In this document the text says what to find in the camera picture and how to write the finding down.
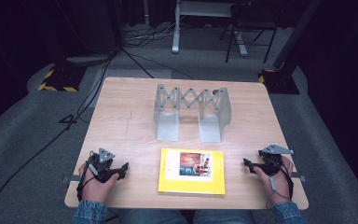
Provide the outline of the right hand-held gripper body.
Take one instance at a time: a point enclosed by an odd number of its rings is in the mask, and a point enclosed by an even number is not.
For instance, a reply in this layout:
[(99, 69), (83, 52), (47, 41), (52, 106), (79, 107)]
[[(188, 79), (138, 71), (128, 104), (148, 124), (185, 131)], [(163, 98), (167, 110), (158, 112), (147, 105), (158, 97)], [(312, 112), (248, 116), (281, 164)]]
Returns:
[(262, 170), (267, 175), (275, 175), (280, 171), (282, 165), (282, 154), (293, 154), (292, 149), (271, 144), (258, 151), (264, 164)]

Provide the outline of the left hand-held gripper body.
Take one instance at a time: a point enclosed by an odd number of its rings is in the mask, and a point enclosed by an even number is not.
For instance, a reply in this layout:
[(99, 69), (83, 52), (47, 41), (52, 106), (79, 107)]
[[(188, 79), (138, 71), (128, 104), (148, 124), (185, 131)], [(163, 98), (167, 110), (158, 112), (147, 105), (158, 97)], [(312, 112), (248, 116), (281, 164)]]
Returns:
[(116, 155), (100, 148), (98, 153), (91, 151), (89, 153), (89, 168), (101, 183), (105, 183), (114, 174), (120, 174), (119, 169), (111, 169), (110, 166)]

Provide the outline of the grey metal expandable book rack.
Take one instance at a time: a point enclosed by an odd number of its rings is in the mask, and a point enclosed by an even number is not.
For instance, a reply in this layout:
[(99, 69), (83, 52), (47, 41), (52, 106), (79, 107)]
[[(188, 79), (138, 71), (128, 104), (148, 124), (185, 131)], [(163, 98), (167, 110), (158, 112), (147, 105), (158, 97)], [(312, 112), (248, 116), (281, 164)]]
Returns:
[(199, 109), (198, 126), (201, 142), (219, 143), (225, 127), (231, 122), (232, 109), (228, 89), (204, 89), (196, 92), (193, 88), (182, 92), (179, 87), (168, 91), (163, 84), (157, 85), (154, 105), (154, 121), (157, 140), (178, 141), (180, 112), (196, 106)]

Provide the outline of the yellow book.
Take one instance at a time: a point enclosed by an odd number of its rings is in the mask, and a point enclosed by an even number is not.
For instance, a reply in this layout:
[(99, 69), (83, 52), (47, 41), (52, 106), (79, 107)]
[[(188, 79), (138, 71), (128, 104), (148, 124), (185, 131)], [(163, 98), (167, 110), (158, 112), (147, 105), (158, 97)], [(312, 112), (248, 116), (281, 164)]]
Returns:
[(163, 148), (160, 154), (158, 191), (225, 195), (222, 151)]

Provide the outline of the person's right hand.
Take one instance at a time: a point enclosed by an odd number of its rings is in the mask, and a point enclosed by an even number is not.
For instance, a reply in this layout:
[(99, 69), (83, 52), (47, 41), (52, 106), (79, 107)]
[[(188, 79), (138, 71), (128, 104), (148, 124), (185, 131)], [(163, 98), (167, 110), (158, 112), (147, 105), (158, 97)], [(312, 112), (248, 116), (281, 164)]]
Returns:
[(286, 157), (282, 157), (282, 170), (274, 176), (268, 176), (261, 169), (257, 173), (264, 190), (268, 196), (267, 208), (272, 208), (276, 203), (290, 202), (289, 184), (286, 179), (293, 172), (293, 164)]

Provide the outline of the person's left hand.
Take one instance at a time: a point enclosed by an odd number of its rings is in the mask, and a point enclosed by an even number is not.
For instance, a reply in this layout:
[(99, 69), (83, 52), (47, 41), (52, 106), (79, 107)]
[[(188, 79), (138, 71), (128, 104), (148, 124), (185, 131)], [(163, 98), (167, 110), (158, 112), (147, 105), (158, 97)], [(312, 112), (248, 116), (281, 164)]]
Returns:
[(86, 168), (85, 164), (83, 164), (78, 171), (80, 175), (85, 173), (85, 181), (87, 182), (83, 187), (82, 199), (97, 203), (105, 203), (111, 189), (119, 178), (119, 174), (114, 174), (108, 181), (101, 183), (94, 178), (92, 171)]

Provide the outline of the person's left leg in jeans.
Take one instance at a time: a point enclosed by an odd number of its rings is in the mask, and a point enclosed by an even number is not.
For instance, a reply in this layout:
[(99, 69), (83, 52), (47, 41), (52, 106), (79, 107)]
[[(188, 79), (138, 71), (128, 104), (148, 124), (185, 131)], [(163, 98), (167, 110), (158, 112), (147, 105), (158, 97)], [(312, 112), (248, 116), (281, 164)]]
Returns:
[(187, 224), (176, 210), (120, 209), (118, 214), (120, 224)]

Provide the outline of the person's leg in jeans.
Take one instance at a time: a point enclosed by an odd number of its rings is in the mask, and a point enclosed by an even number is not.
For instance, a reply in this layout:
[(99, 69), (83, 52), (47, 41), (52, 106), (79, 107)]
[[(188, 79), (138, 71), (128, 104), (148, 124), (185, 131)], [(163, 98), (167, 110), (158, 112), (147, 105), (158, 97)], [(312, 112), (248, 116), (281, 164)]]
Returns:
[(255, 219), (246, 210), (197, 210), (193, 224), (255, 224)]
[(118, 214), (120, 224), (187, 224), (176, 210), (120, 209)]

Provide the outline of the person's right leg in jeans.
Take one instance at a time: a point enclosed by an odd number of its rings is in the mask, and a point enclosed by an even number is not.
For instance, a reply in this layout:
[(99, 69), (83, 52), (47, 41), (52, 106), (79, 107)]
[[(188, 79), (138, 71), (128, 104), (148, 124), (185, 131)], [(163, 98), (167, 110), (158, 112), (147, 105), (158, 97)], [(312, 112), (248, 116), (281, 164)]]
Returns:
[(193, 224), (255, 224), (255, 219), (246, 210), (197, 210)]

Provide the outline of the black yellow striped stand base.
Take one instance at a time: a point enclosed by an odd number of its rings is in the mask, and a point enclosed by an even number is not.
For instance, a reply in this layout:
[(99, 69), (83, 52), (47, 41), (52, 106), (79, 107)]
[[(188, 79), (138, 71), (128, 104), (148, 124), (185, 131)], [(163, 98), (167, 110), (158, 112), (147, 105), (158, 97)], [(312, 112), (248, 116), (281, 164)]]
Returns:
[(80, 83), (85, 75), (86, 67), (61, 69), (52, 66), (46, 73), (38, 89), (40, 91), (79, 91)]
[(263, 69), (258, 72), (258, 80), (270, 94), (299, 94), (295, 81), (280, 70)]

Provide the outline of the black chair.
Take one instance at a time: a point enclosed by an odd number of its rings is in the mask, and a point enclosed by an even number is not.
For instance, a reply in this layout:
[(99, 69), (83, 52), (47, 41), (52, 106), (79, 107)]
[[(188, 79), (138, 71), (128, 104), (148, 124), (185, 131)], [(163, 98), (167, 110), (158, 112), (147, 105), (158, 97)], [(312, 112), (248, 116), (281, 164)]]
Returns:
[[(257, 32), (257, 36), (250, 42), (250, 45), (267, 48), (263, 59), (263, 63), (265, 63), (268, 59), (277, 28), (278, 26), (273, 15), (268, 8), (261, 3), (261, 0), (239, 0), (238, 3), (230, 7), (228, 25), (219, 37), (219, 39), (222, 39), (226, 32), (229, 32), (225, 62), (228, 62), (231, 48), (233, 46), (237, 46), (240, 49), (241, 55), (246, 56), (246, 42), (242, 39), (242, 33)], [(270, 40), (267, 43), (257, 43), (257, 39), (265, 31), (271, 31)]]

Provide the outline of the black slanted stand post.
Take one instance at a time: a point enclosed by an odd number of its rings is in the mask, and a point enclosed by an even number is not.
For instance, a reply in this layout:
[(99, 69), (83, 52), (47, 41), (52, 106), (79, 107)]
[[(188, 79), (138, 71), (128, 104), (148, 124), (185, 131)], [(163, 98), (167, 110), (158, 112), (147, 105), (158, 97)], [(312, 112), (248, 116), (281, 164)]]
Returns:
[(308, 23), (310, 22), (313, 14), (315, 13), (319, 5), (322, 3), (322, 1), (323, 0), (310, 0), (309, 5), (307, 6), (306, 10), (300, 17), (294, 31), (289, 36), (281, 52), (279, 53), (275, 62), (273, 63), (273, 66), (276, 69), (282, 69), (282, 67), (288, 63), (289, 55), (294, 51), (296, 42), (301, 37), (302, 33), (304, 32)]

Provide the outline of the white desk frame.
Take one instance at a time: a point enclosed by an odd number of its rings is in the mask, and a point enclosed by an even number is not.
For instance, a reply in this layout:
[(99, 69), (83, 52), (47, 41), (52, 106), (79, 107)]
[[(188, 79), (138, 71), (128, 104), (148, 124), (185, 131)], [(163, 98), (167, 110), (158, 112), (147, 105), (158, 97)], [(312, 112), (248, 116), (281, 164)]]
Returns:
[(175, 27), (172, 40), (172, 53), (179, 52), (180, 20), (182, 16), (202, 16), (229, 18), (232, 3), (219, 0), (176, 0)]

